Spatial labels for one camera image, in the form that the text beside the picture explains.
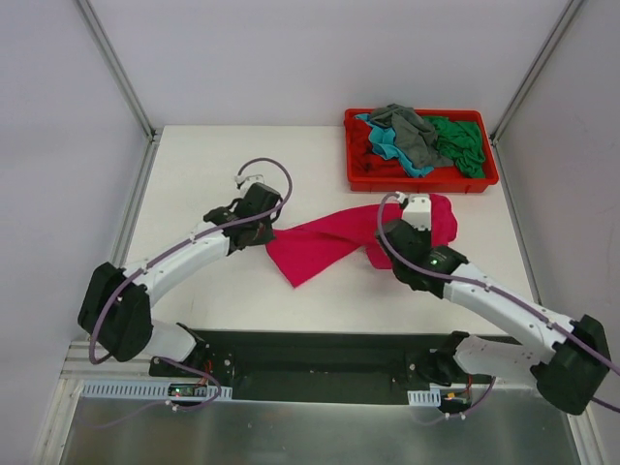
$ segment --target pink fabric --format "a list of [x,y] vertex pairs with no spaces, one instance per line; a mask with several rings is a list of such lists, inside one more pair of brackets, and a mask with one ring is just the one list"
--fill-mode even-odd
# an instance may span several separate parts
[[[456,238],[456,218],[450,201],[430,195],[432,246],[448,245]],[[266,245],[267,254],[294,288],[316,276],[331,264],[364,247],[377,269],[391,269],[388,256],[375,239],[378,205],[358,206],[289,230],[275,230],[276,240]],[[389,203],[384,221],[400,218],[397,203]]]

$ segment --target metal frame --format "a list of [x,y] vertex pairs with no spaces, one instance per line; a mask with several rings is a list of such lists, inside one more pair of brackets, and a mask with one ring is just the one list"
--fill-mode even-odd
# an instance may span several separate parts
[[[501,154],[497,150],[497,140],[503,135],[513,115],[516,113],[525,97],[529,94],[533,84],[541,74],[544,65],[548,62],[555,48],[561,42],[571,24],[574,22],[582,6],[587,0],[570,0],[563,13],[551,30],[541,51],[532,63],[527,75],[522,80],[515,92],[511,103],[504,112],[498,126],[494,129],[491,141],[496,151],[502,180],[505,183],[506,201],[514,224],[519,248],[521,250],[528,280],[535,299],[540,302],[540,295],[532,266],[523,242],[523,236],[519,225],[518,212],[514,206],[511,195],[510,182],[506,177],[501,164]],[[74,0],[77,10],[81,14],[86,27],[102,54],[108,69],[117,83],[119,91],[125,98],[134,117],[138,121],[144,134],[148,138],[148,145],[143,154],[139,173],[135,185],[131,191],[123,214],[123,222],[118,237],[116,238],[110,259],[114,264],[122,264],[127,256],[136,222],[138,220],[141,202],[148,183],[149,174],[153,167],[157,153],[157,147],[161,137],[161,131],[156,131],[149,121],[143,106],[140,103],[136,91],[131,84],[123,66],[116,55],[108,35],[89,0]],[[69,348],[60,380],[54,392],[52,403],[48,411],[44,429],[35,449],[35,463],[56,464],[59,463],[69,434],[79,394],[84,379],[123,379],[145,380],[152,379],[148,375],[150,358],[137,357],[130,362],[118,363],[110,360],[103,365],[92,365],[88,361],[87,342],[74,342]],[[182,378],[157,378],[158,381],[182,381]],[[579,458],[585,464],[606,463],[604,448],[601,447],[601,439],[590,408],[580,417],[569,417],[569,424],[577,447]]]

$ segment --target green cloth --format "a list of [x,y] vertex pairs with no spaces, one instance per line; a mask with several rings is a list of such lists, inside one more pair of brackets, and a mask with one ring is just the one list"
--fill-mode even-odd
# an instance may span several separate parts
[[452,122],[445,116],[425,116],[437,131],[435,147],[468,177],[485,178],[482,164],[486,157],[482,151],[481,128],[471,121]]

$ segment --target gray floor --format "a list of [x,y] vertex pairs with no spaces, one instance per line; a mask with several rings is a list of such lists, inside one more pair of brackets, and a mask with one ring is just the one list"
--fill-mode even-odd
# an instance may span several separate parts
[[[101,423],[141,401],[80,399]],[[194,413],[157,406],[112,428],[74,421],[63,464],[576,464],[566,417],[529,392],[495,390],[465,421],[434,409],[216,402]]]

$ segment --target gray cloth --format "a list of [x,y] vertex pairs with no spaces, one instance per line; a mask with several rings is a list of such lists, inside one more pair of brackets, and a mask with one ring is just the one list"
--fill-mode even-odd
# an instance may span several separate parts
[[370,113],[370,122],[396,133],[394,145],[403,151],[416,168],[451,167],[454,162],[440,155],[433,144],[437,140],[435,126],[419,116],[413,108],[391,104]]

